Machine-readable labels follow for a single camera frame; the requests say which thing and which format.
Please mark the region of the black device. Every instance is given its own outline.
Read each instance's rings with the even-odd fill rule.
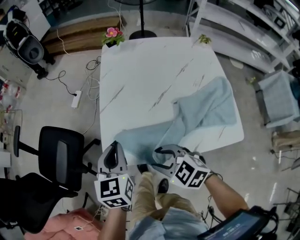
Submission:
[[[254,206],[250,210],[239,210],[219,225],[198,235],[198,240],[276,240],[278,225],[276,208],[265,211]],[[263,229],[270,220],[274,220],[276,227],[267,233]]]

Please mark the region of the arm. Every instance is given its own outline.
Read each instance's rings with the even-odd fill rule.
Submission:
[[[213,175],[205,181],[205,185],[214,199],[217,208],[225,218],[240,209],[249,209],[247,203],[236,191],[224,183],[218,176]]]
[[[125,240],[126,215],[121,208],[110,209],[98,240]]]

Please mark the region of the white cabinet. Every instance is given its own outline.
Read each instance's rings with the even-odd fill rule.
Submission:
[[[50,24],[44,16],[37,0],[30,0],[21,10],[26,13],[30,22],[30,31],[40,41],[50,29]]]

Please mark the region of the screen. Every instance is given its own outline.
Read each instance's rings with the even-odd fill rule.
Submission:
[[[204,240],[237,240],[259,221],[259,217],[241,212],[236,218],[225,224]]]

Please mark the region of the pink cloth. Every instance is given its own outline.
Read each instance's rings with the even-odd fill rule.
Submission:
[[[86,209],[80,208],[67,214],[58,214],[50,218],[38,234],[26,233],[26,240],[98,240],[102,223],[93,220]]]

